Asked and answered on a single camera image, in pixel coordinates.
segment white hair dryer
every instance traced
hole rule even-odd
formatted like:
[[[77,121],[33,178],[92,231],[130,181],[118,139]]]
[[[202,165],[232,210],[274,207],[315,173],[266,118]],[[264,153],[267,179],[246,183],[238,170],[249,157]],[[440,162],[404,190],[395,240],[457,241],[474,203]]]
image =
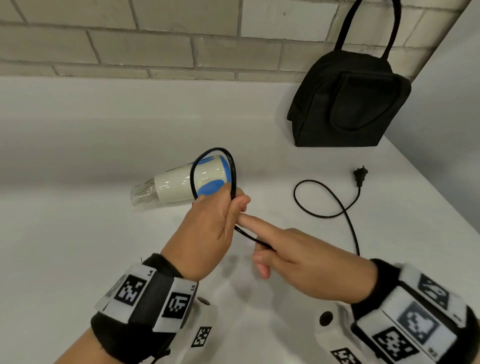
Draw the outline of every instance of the white hair dryer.
[[[134,206],[148,203],[170,204],[193,200],[190,188],[192,164],[167,170],[134,186],[131,199]],[[195,174],[197,194],[210,195],[217,192],[226,182],[231,182],[230,166],[223,156],[205,157],[198,163]]]

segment black handbag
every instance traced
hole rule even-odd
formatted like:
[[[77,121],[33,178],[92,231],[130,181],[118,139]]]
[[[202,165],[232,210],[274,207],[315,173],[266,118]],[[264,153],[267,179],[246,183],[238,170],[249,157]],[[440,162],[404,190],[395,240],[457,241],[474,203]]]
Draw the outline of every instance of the black handbag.
[[[308,71],[288,111],[296,146],[376,146],[411,92],[410,81],[387,61],[402,5],[392,0],[395,22],[381,58],[342,50],[353,16],[348,12],[335,48]]]

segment clear plastic nozzle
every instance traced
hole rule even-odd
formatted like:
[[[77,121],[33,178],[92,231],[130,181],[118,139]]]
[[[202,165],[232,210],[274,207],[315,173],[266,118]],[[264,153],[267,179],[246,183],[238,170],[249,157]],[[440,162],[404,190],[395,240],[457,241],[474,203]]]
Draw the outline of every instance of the clear plastic nozzle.
[[[144,205],[150,202],[160,202],[155,188],[155,179],[151,178],[144,184],[134,186],[130,192],[133,206]]]

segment white table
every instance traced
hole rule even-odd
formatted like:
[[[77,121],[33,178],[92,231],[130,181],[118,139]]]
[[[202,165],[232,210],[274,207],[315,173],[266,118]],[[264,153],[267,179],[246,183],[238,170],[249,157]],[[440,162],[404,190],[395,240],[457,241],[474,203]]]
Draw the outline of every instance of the white table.
[[[25,79],[0,80],[0,363],[51,363],[87,328],[99,296],[131,263],[159,252],[189,208],[135,211],[132,184],[212,146],[233,154],[239,185],[252,197],[250,214],[350,251],[345,218],[305,214],[292,189],[318,179],[348,203],[356,193],[351,171],[365,165],[369,174],[349,211],[362,255],[409,261],[480,313],[480,292],[472,289],[480,277],[480,236],[386,139],[376,148],[295,148],[285,106],[278,106],[294,85],[33,80],[30,87]],[[183,110],[177,116],[171,99],[143,97],[165,88],[186,100],[175,106]],[[12,106],[21,95],[30,108]],[[205,106],[212,97],[221,101],[217,111]],[[229,97],[236,101],[223,102]],[[262,97],[265,103],[255,103]],[[99,111],[110,99],[121,100],[122,110]],[[158,117],[158,108],[167,116]],[[76,114],[66,118],[69,110]],[[133,119],[136,112],[141,117]],[[318,186],[299,188],[298,196],[312,211],[338,211]],[[260,280],[251,252],[252,243],[235,234],[225,259],[201,283],[221,312],[209,339],[218,343],[211,362],[321,363],[313,314],[322,302],[277,275]]]

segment hand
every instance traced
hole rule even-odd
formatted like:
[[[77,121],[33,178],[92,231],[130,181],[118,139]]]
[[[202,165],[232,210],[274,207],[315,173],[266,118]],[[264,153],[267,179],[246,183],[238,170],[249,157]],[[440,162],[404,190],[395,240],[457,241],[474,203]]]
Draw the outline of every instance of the hand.
[[[300,292],[322,300],[357,303],[367,298],[377,282],[370,260],[346,252],[297,229],[280,229],[254,216],[241,214],[238,224],[269,243],[257,244],[252,256],[262,278],[273,268]]]
[[[240,188],[231,200],[230,189],[226,183],[215,194],[198,196],[163,248],[161,254],[185,279],[198,282],[208,276],[230,247],[240,212],[250,203]]]

